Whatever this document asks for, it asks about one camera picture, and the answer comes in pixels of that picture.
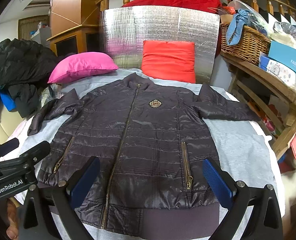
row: wicker basket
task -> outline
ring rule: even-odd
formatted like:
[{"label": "wicker basket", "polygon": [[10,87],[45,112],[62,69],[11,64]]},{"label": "wicker basket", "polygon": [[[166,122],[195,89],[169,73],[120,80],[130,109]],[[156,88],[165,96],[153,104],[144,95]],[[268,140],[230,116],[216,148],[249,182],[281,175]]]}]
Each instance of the wicker basket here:
[{"label": "wicker basket", "polygon": [[244,25],[240,41],[237,45],[229,46],[226,41],[226,34],[229,23],[221,23],[221,50],[232,56],[241,58],[252,64],[259,64],[260,51],[268,54],[271,41],[257,30]]}]

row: jacket zipper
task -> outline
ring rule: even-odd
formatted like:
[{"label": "jacket zipper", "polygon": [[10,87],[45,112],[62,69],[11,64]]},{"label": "jacket zipper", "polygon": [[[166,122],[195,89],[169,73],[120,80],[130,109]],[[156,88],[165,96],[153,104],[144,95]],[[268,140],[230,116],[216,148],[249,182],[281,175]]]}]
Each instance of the jacket zipper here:
[{"label": "jacket zipper", "polygon": [[57,163],[55,164],[55,167],[53,169],[53,174],[56,174],[56,172],[58,171],[61,163],[63,162],[63,160],[65,159],[66,155],[67,155],[67,152],[69,151],[69,148],[71,147],[73,141],[74,141],[75,137],[73,136],[70,140],[69,140],[69,143],[63,153],[63,155],[59,158],[59,160],[57,161]]},{"label": "jacket zipper", "polygon": [[188,152],[187,152],[186,142],[181,143],[181,148],[182,148],[182,152],[183,152],[184,172],[185,172],[185,179],[186,179],[187,189],[191,189],[193,177],[191,176],[191,172],[190,172],[190,168],[189,168]]},{"label": "jacket zipper", "polygon": [[107,219],[107,213],[108,213],[109,194],[110,194],[110,186],[111,186],[111,182],[112,182],[112,177],[113,177],[113,173],[115,172],[115,169],[116,169],[116,163],[119,160],[119,155],[120,155],[122,144],[123,144],[123,142],[124,142],[124,140],[126,138],[128,125],[130,123],[131,113],[132,113],[132,111],[134,109],[135,99],[136,99],[136,97],[138,95],[139,88],[140,88],[140,84],[137,85],[136,93],[135,93],[134,99],[132,100],[130,112],[129,112],[129,115],[128,115],[128,118],[127,118],[127,121],[126,121],[125,132],[124,132],[124,135],[123,135],[122,140],[120,142],[120,146],[119,146],[117,156],[116,156],[116,161],[115,161],[115,163],[113,165],[113,168],[112,168],[112,171],[111,171],[111,174],[110,174],[110,177],[109,177],[109,181],[108,181],[108,185],[107,185],[107,191],[106,191],[106,202],[105,202],[105,206],[104,206],[103,220],[101,221],[101,229],[106,228],[106,219]]}]

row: orange-red cushion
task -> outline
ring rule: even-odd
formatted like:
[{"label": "orange-red cushion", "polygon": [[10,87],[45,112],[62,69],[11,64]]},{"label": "orange-red cushion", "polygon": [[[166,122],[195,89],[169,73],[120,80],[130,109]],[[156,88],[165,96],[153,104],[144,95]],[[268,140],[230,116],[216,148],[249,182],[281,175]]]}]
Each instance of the orange-red cushion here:
[{"label": "orange-red cushion", "polygon": [[141,70],[147,76],[188,83],[196,82],[195,43],[144,41]]}]

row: clothes pile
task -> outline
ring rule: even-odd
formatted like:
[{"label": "clothes pile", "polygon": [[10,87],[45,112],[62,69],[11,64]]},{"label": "clothes pile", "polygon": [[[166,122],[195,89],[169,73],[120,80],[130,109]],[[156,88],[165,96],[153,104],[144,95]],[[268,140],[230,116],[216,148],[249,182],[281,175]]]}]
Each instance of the clothes pile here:
[{"label": "clothes pile", "polygon": [[22,118],[36,111],[37,89],[47,83],[58,58],[35,41],[0,42],[0,98],[8,110],[16,107]]}]

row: teal box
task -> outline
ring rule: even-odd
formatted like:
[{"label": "teal box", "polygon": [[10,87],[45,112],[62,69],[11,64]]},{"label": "teal box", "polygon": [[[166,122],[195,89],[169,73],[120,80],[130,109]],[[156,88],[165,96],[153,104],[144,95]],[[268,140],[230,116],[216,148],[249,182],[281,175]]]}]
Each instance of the teal box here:
[{"label": "teal box", "polygon": [[268,57],[286,65],[296,73],[296,49],[272,41]]}]

